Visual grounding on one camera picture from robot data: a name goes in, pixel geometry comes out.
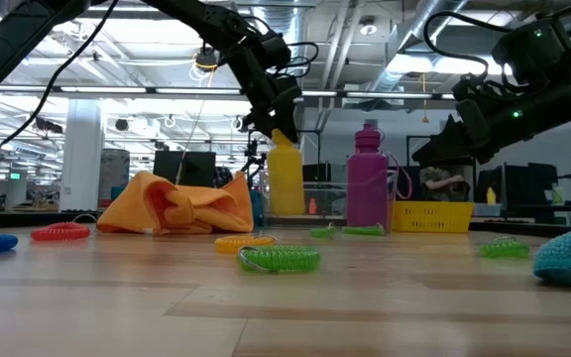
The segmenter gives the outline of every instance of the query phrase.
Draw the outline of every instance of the small orange object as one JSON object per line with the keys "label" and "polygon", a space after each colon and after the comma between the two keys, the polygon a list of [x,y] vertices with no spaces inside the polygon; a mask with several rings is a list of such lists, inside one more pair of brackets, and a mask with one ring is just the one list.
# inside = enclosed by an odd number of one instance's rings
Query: small orange object
{"label": "small orange object", "polygon": [[316,214],[316,210],[316,199],[313,198],[309,201],[309,214]]}
{"label": "small orange object", "polygon": [[215,252],[237,254],[239,248],[246,246],[274,245],[277,238],[272,236],[254,237],[249,235],[230,236],[215,240]]}

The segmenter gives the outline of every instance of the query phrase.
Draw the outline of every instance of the table surface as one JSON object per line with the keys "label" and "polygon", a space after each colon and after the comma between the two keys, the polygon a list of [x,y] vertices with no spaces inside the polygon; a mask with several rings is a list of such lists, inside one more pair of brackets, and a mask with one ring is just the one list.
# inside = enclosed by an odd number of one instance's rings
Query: table surface
{"label": "table surface", "polygon": [[[0,254],[0,356],[571,356],[571,290],[497,234],[308,237],[311,274],[242,273],[221,236],[98,234]],[[533,250],[544,238],[519,237]]]}

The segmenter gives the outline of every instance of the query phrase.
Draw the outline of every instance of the ductwork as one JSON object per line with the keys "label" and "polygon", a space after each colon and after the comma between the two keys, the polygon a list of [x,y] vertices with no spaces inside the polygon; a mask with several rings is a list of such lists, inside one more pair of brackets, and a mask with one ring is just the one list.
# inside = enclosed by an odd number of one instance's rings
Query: ductwork
{"label": "ductwork", "polygon": [[[459,12],[469,0],[422,0],[417,5],[415,17],[409,25],[406,34],[401,35],[400,41],[396,41],[395,48],[391,51],[393,58],[387,67],[393,67],[393,62],[396,59],[396,54],[403,49],[413,46],[423,41],[424,24],[431,15],[441,11]],[[431,40],[434,40],[442,30],[448,25],[450,18],[437,18],[431,22],[430,34]],[[398,36],[398,27],[395,28],[395,34]],[[370,85],[370,91],[392,91],[398,85],[404,72],[391,72],[384,69],[378,78]]]}
{"label": "ductwork", "polygon": [[[276,33],[284,34],[287,44],[302,41],[305,10],[296,7],[259,6],[252,8],[254,16],[266,21]],[[303,53],[301,47],[292,47],[292,57]]]}

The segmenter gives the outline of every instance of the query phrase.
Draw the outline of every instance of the computer monitor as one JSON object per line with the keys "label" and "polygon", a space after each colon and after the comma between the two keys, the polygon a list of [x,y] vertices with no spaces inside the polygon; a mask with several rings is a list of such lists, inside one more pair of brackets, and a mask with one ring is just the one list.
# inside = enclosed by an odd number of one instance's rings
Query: computer monitor
{"label": "computer monitor", "polygon": [[[182,155],[177,151],[156,151],[154,175],[175,183]],[[178,184],[213,187],[215,159],[211,152],[186,152]]]}

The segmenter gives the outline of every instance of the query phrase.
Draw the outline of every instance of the ceiling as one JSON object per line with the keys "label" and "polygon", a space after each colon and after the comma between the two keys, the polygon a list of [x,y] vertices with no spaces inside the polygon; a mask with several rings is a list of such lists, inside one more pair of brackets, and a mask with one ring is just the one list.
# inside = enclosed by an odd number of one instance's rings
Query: ceiling
{"label": "ceiling", "polygon": [[[347,51],[346,64],[337,73],[339,88],[345,85],[362,90],[368,88],[368,84],[388,67],[394,29],[402,24],[410,24],[417,7],[415,0],[371,0],[361,3],[364,7],[360,19],[373,17],[376,32],[363,35],[360,32],[362,26],[356,27],[357,31]],[[571,1],[472,0],[461,12],[483,21],[490,20],[492,24],[507,26],[513,22],[519,24],[528,21],[534,11],[561,8],[570,3]],[[218,4],[241,14],[264,17],[277,31],[284,29],[289,41],[317,43],[319,56],[312,63],[310,74],[300,80],[304,89],[319,88],[327,66],[332,35],[337,31],[346,34],[352,21],[360,22],[360,19],[353,19],[355,9],[352,6],[345,23],[338,24],[340,0],[238,0],[219,1]],[[54,28],[5,79],[4,84],[45,85],[57,67],[89,36],[102,14],[102,7],[91,8],[76,20]],[[471,29],[466,24],[451,22],[438,36],[438,46],[446,44],[447,49],[456,47],[455,50],[461,53],[488,56],[490,47],[498,37]],[[170,19],[139,1],[122,0],[93,45],[60,75],[57,85],[239,87],[227,66],[212,73],[195,69],[193,58],[201,45],[199,36],[180,21]],[[418,44],[407,50],[408,56],[412,56],[409,57],[410,63],[415,63],[414,60],[420,56],[434,60],[432,55],[421,53],[420,46],[423,45]],[[299,48],[297,51],[300,56],[310,57],[313,53],[312,48]],[[456,70],[438,72],[438,66],[434,65],[426,73],[408,71],[401,75],[396,90],[449,92],[464,70],[466,69],[463,68],[459,73],[455,73]],[[38,94],[40,93],[0,93],[0,136],[9,135],[25,121],[39,101]],[[144,98],[134,95],[125,95],[124,98],[99,97],[108,121],[105,146],[129,150],[133,171],[150,169],[155,152],[151,142],[134,142],[138,137],[152,135],[151,132],[143,131],[143,127],[159,128],[153,135],[165,142],[169,139],[188,138],[194,126],[192,141],[201,143],[187,145],[180,142],[176,148],[217,151],[220,155],[219,165],[227,165],[232,169],[239,169],[245,163],[243,148],[240,146],[243,147],[248,136],[237,132],[232,121],[249,112],[250,104],[246,101]],[[60,125],[66,131],[67,103],[65,97],[51,97],[41,117]],[[300,105],[306,106],[303,128],[313,129],[319,114],[317,102],[306,100]],[[389,129],[397,135],[430,134],[439,130],[439,121],[444,120],[452,109],[450,102],[426,103],[423,100],[397,102],[392,106],[393,111],[377,110],[374,113],[341,110],[341,105],[338,103],[336,110],[329,115],[324,135],[353,133],[362,120],[371,117],[379,118],[384,130]],[[422,123],[425,106],[430,117],[435,118],[430,124]],[[129,131],[118,131],[115,125],[119,119],[126,119],[134,125],[130,126]],[[34,165],[43,168],[40,175],[31,176],[34,179],[57,179],[63,136],[29,128],[21,137],[25,139],[13,141],[11,146],[5,148],[8,150],[5,150],[0,159],[0,167],[10,168],[11,165],[18,166],[18,163],[23,162],[26,163],[24,167]],[[204,144],[205,140],[219,144]],[[260,152],[268,149],[267,145],[260,146]]]}

